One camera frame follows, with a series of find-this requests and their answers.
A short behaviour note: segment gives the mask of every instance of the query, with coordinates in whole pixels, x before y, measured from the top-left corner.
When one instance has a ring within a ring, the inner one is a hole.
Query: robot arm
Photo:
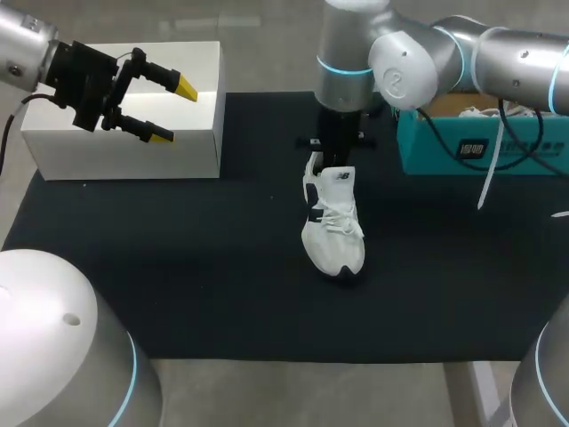
[[[132,79],[140,76],[197,101],[196,90],[178,71],[147,62],[140,49],[119,68],[116,58],[78,42],[65,44],[57,35],[52,24],[0,4],[0,81],[28,92],[38,83],[54,88],[50,101],[73,108],[73,124],[86,131],[94,131],[103,116],[105,130],[120,127],[145,142],[173,141],[173,132],[123,116],[119,105]]]
[[[569,38],[452,16],[427,26],[389,0],[327,0],[316,96],[341,113],[364,109],[373,85],[398,109],[449,92],[479,92],[569,115]]]

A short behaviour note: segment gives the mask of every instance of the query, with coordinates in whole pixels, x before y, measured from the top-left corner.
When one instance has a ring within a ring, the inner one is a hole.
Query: black wire
[[[562,178],[569,179],[569,173],[563,172],[561,169],[550,165],[548,162],[541,159],[539,156],[537,156],[533,152],[530,152],[530,150],[528,150],[525,147],[524,143],[521,142],[519,140],[519,138],[517,138],[517,135],[514,132],[514,129],[512,129],[512,126],[509,124],[508,118],[506,117],[506,112],[504,111],[504,100],[498,100],[498,110],[500,111],[500,117],[501,117],[501,121],[504,123],[504,127],[506,128],[506,130],[509,133],[509,136],[511,137],[511,139],[514,141],[514,143],[516,144],[516,146],[519,149],[521,149],[528,157],[531,157],[536,163],[538,163],[538,164],[542,165],[543,167],[545,167],[546,169],[548,169],[550,172],[555,173],[556,175],[558,175]]]
[[[33,95],[29,95],[23,100],[21,100],[22,104],[27,104],[32,100],[49,100],[53,101],[52,95],[46,95],[45,93],[35,93]],[[12,127],[12,122],[16,116],[11,114],[6,120],[6,125],[4,126],[4,134],[2,135],[2,144],[0,145],[0,175],[2,175],[2,171],[4,170],[4,158],[6,157],[6,144],[8,143],[8,133],[10,133],[10,127]]]
[[[433,131],[433,133],[437,137],[438,143],[441,145],[441,147],[443,148],[445,153],[450,158],[452,158],[455,162],[459,163],[460,165],[463,165],[464,167],[467,167],[468,169],[471,169],[473,171],[488,172],[488,170],[490,169],[489,167],[471,165],[470,163],[464,161],[463,159],[456,157],[453,154],[453,152],[451,151],[451,149],[448,147],[448,145],[446,145],[446,142],[443,139],[443,136],[441,135],[441,133],[438,131],[437,127],[435,126],[433,119],[423,109],[417,109],[417,111],[419,111],[419,114],[421,114],[423,117],[425,117],[425,120],[429,124],[429,127],[431,128],[431,130]],[[521,158],[519,158],[518,160],[515,160],[515,161],[508,163],[506,165],[496,166],[494,168],[495,171],[507,171],[508,169],[511,169],[512,167],[516,167],[520,163],[525,162],[528,158],[532,157],[532,154],[540,147],[541,143],[543,142],[543,127],[544,127],[543,126],[543,117],[541,116],[541,112],[537,109],[535,110],[535,115],[537,116],[537,120],[538,120],[540,129],[538,132],[536,142],[534,144],[532,144],[532,148],[531,149],[525,149],[525,151],[524,151],[525,154],[523,156],[521,156]]]

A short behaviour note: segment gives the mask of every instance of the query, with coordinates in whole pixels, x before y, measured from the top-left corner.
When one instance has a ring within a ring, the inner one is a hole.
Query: white shoelace
[[[514,107],[513,109],[509,108],[509,102],[504,103],[504,108],[506,109],[506,115],[511,116],[523,116],[523,117],[533,117],[534,113],[532,110],[527,109],[521,105]],[[500,111],[498,109],[484,109],[480,111],[475,107],[470,107],[459,114],[459,117],[497,117],[500,115]],[[488,174],[486,175],[486,179],[484,182],[484,187],[482,188],[482,193],[480,194],[480,199],[478,199],[478,210],[482,208],[484,202],[486,200],[486,195],[488,194],[488,190],[490,189],[490,183],[492,182],[492,178],[494,176],[494,170],[496,169],[496,164],[498,163],[498,157],[500,156],[500,148],[501,142],[504,134],[504,124],[500,121],[500,126],[498,127],[498,135],[496,138],[496,144],[494,146],[494,152],[492,156],[492,162],[490,167],[488,168]]]
[[[329,231],[335,231],[350,236],[356,234],[359,238],[364,237],[364,231],[360,227],[354,215],[356,207],[353,205],[349,210],[343,210],[338,207],[330,206],[324,199],[320,198],[320,204],[324,207],[324,215],[321,220]]]

